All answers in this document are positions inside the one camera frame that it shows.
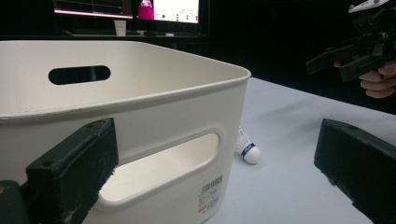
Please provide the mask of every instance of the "table surface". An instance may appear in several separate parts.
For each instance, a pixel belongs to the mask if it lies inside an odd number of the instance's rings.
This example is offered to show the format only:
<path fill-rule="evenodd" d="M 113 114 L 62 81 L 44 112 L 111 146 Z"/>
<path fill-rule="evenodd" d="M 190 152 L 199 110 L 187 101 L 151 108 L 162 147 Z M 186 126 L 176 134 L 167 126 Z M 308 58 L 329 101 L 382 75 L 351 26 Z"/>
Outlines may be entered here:
<path fill-rule="evenodd" d="M 323 119 L 354 125 L 396 146 L 396 117 L 250 78 L 242 125 L 262 150 L 234 157 L 220 210 L 205 224 L 373 223 L 314 165 Z"/>

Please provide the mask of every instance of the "monitor screen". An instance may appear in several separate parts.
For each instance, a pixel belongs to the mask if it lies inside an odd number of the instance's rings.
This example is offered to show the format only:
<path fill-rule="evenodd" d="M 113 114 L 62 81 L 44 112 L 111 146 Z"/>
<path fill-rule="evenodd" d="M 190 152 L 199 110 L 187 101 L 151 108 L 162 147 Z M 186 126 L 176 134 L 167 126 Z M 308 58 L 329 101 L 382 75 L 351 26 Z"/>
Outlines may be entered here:
<path fill-rule="evenodd" d="M 132 19 L 132 0 L 53 0 L 55 13 Z"/>
<path fill-rule="evenodd" d="M 139 0 L 137 18 L 198 23 L 199 0 Z"/>

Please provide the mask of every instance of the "white plastic bin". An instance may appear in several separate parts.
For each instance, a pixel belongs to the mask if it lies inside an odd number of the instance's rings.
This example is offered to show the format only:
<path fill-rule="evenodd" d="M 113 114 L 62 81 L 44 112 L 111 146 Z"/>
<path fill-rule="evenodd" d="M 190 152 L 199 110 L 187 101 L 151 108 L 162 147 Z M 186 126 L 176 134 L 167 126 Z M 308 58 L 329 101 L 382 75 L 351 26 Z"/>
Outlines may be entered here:
<path fill-rule="evenodd" d="M 248 70 L 129 41 L 1 41 L 0 52 L 0 179 L 22 184 L 28 164 L 111 117 L 120 165 L 84 223 L 194 224 L 219 210 Z M 109 76 L 51 77 L 70 67 Z"/>

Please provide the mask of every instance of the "human hand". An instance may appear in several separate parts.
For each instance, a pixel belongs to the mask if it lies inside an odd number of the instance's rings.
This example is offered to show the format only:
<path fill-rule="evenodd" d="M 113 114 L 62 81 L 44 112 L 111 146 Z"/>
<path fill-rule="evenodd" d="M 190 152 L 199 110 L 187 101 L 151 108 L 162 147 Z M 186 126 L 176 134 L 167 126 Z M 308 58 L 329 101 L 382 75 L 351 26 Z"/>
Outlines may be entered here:
<path fill-rule="evenodd" d="M 334 63 L 334 67 L 341 67 L 341 62 Z M 371 71 L 361 79 L 361 87 L 366 89 L 366 95 L 373 98 L 385 98 L 395 92 L 396 86 L 396 62 L 385 63 L 378 71 Z"/>

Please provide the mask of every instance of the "bin rim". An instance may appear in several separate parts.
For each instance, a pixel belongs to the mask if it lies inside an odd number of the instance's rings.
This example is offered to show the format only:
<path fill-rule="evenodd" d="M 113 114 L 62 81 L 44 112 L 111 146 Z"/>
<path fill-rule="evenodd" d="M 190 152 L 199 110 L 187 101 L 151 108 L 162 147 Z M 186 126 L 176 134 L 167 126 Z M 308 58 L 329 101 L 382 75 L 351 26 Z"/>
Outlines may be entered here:
<path fill-rule="evenodd" d="M 240 85 L 242 83 L 247 83 L 248 79 L 251 77 L 251 73 L 246 68 L 231 64 L 233 66 L 239 67 L 245 70 L 247 73 L 245 76 L 233 78 L 229 80 L 219 81 L 215 83 L 199 85 L 194 87 L 188 87 L 184 89 L 179 89 L 175 91 L 164 91 L 159 93 L 153 93 L 144 96 L 129 97 L 119 100 L 112 100 L 100 103 L 86 104 L 86 105 L 73 105 L 65 107 L 57 107 L 53 109 L 46 110 L 35 110 L 35 111 L 24 111 L 19 113 L 4 113 L 0 114 L 0 122 L 14 121 L 14 120 L 26 120 L 26 119 L 37 119 L 37 118 L 49 118 L 58 115 L 66 115 L 81 112 L 90 112 L 100 109 L 106 109 L 110 107 L 117 107 L 123 105 L 137 105 L 142 103 L 147 103 L 151 101 L 161 100 L 164 98 L 172 98 L 186 94 L 192 93 L 206 93 L 207 91 L 219 91 L 222 88 L 230 88 L 234 85 Z"/>

